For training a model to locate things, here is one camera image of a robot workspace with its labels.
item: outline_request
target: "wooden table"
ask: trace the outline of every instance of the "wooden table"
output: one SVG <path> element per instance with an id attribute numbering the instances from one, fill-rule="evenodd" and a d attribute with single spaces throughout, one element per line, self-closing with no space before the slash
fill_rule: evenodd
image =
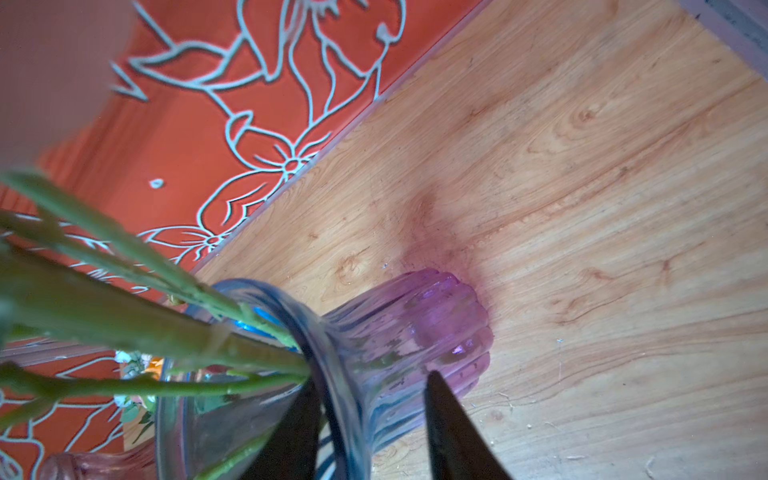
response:
<path id="1" fill-rule="evenodd" d="M 425 266 L 490 311 L 517 479 L 768 478 L 768 85 L 672 0 L 495 0 L 200 275 L 325 312 Z"/>

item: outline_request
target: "blue glass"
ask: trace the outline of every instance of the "blue glass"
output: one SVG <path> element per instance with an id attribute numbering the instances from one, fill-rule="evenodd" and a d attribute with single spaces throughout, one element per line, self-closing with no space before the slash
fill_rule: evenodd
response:
<path id="1" fill-rule="evenodd" d="M 325 316 L 265 283 L 225 280 L 215 287 L 283 324 L 296 338 L 328 418 L 321 432 L 317 478 L 367 480 L 373 454 L 423 422 L 422 391 L 431 370 L 440 371 L 461 397 L 490 363 L 488 314 L 475 291 L 450 273 L 406 273 Z M 187 312 L 201 321 L 218 321 L 198 307 Z M 272 341 L 259 332 L 240 333 Z M 236 379 L 215 369 L 173 376 L 167 373 L 172 366 L 166 362 L 165 379 Z M 159 478 L 194 477 L 274 426 L 297 392 L 298 387 L 283 387 L 213 403 L 161 399 Z M 238 465 L 225 480 L 237 478 L 247 464 Z"/>

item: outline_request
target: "plant stem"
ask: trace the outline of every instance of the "plant stem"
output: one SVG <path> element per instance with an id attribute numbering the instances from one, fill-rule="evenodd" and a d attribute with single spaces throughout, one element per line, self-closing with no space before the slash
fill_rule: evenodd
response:
<path id="1" fill-rule="evenodd" d="M 230 471 L 238 463 L 242 462 L 254 453 L 258 453 L 258 451 L 264 447 L 266 441 L 270 439 L 270 436 L 272 436 L 273 430 L 274 428 L 271 428 L 261 435 L 249 440 L 245 445 L 230 453 L 218 463 L 211 465 L 210 467 L 195 475 L 193 480 L 216 480 L 216 478 L 219 478 L 220 476 Z"/>
<path id="2" fill-rule="evenodd" d="M 230 334 L 211 349 L 214 326 L 0 242 L 0 322 L 78 343 L 306 375 L 304 358 Z"/>
<path id="3" fill-rule="evenodd" d="M 21 340 L 36 339 L 42 336 L 45 336 L 42 330 L 33 329 L 23 325 L 14 325 L 11 328 L 11 333 L 8 335 L 8 338 L 5 339 L 5 341 L 7 343 L 19 342 Z"/>
<path id="4" fill-rule="evenodd" d="M 125 278 L 126 280 L 143 286 L 149 286 L 161 292 L 171 293 L 184 298 L 184 294 L 152 273 L 142 270 L 132 263 L 123 261 L 119 257 L 109 253 L 86 247 L 64 235 L 63 232 L 55 234 L 46 228 L 42 222 L 26 220 L 16 217 L 12 212 L 0 210 L 0 228 L 13 232 L 27 240 L 47 247 L 53 251 L 63 253 L 72 258 L 103 268 L 110 273 Z"/>
<path id="5" fill-rule="evenodd" d="M 13 409 L 5 415 L 0 415 L 0 432 L 17 423 L 27 422 L 34 417 L 41 415 L 53 406 L 53 401 L 49 399 L 34 399 L 26 402 L 24 405 Z"/>
<path id="6" fill-rule="evenodd" d="M 184 295 L 190 299 L 190 303 L 204 306 L 212 313 L 255 326 L 287 346 L 296 345 L 293 337 L 283 327 L 255 313 L 243 315 L 237 302 L 205 283 L 199 282 L 176 263 L 169 261 L 141 239 L 125 231 L 117 221 L 67 194 L 47 178 L 32 172 L 6 171 L 0 172 L 0 181 L 24 194 L 51 214 L 71 221 L 96 237 L 111 242 L 126 257 L 147 266 L 167 283 L 184 292 Z"/>
<path id="7" fill-rule="evenodd" d="M 151 376 L 133 379 L 60 379 L 28 372 L 13 362 L 0 364 L 0 386 L 16 393 L 59 400 L 82 396 L 222 396 L 253 392 L 287 383 L 300 385 L 301 375 L 250 376 L 235 382 L 161 382 Z"/>

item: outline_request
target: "purple glass vase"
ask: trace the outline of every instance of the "purple glass vase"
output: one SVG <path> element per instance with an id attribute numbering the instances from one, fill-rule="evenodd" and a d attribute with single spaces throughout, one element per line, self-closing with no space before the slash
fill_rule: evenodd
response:
<path id="1" fill-rule="evenodd" d="M 461 397 L 490 363 L 488 314 L 475 291 L 450 273 L 403 274 L 325 316 L 265 283 L 225 280 L 216 288 L 282 323 L 300 345 L 329 420 L 321 432 L 317 478 L 335 472 L 335 478 L 367 480 L 372 455 L 423 422 L 422 392 L 430 371 L 438 370 Z M 217 321 L 196 307 L 188 313 Z M 202 371 L 166 378 L 216 381 Z M 205 412 L 194 404 L 199 400 L 161 399 L 159 478 L 194 476 L 265 432 L 297 390 L 260 392 Z M 235 468 L 227 478 L 240 472 Z"/>
<path id="2" fill-rule="evenodd" d="M 38 480 L 156 480 L 154 451 L 145 442 L 123 453 L 58 453 L 43 462 Z"/>

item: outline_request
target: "green leaf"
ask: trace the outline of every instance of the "green leaf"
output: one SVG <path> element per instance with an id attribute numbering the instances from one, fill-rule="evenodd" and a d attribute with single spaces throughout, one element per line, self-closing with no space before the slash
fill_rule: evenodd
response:
<path id="1" fill-rule="evenodd" d="M 35 204 L 38 209 L 38 217 L 42 220 L 42 227 L 50 238 L 63 238 L 64 231 L 58 225 L 58 218 L 50 210 Z"/>
<path id="2" fill-rule="evenodd" d="M 152 395 L 142 395 L 141 399 L 144 401 L 144 407 L 148 412 L 154 413 L 157 409 L 157 397 Z"/>
<path id="3" fill-rule="evenodd" d="M 45 332 L 43 332 L 40 329 L 35 329 L 30 326 L 18 325 L 14 323 L 13 327 L 11 328 L 11 332 L 8 334 L 6 341 L 20 342 L 22 340 L 35 339 L 41 336 L 45 336 L 44 333 Z"/>
<path id="4" fill-rule="evenodd" d="M 139 411 L 136 404 L 126 407 L 120 415 L 120 421 L 123 423 L 133 422 L 139 416 Z"/>
<path id="5" fill-rule="evenodd" d="M 147 429 L 149 429 L 152 425 L 154 425 L 154 422 L 149 422 L 148 424 L 146 424 L 144 426 L 144 428 L 142 428 L 141 431 L 139 432 L 139 434 L 136 436 L 136 439 L 134 440 L 134 443 L 138 442 L 139 439 L 141 438 L 141 436 L 144 434 L 144 432 L 146 432 Z"/>
<path id="6" fill-rule="evenodd" d="M 194 359 L 201 366 L 309 372 L 301 355 L 245 336 L 229 335 L 220 349 L 208 351 L 211 325 L 3 242 L 0 319 L 57 339 Z"/>
<path id="7" fill-rule="evenodd" d="M 144 423 L 151 422 L 152 421 L 152 414 L 149 412 L 144 412 L 144 416 L 141 417 L 141 421 L 139 421 L 139 425 L 143 425 Z"/>

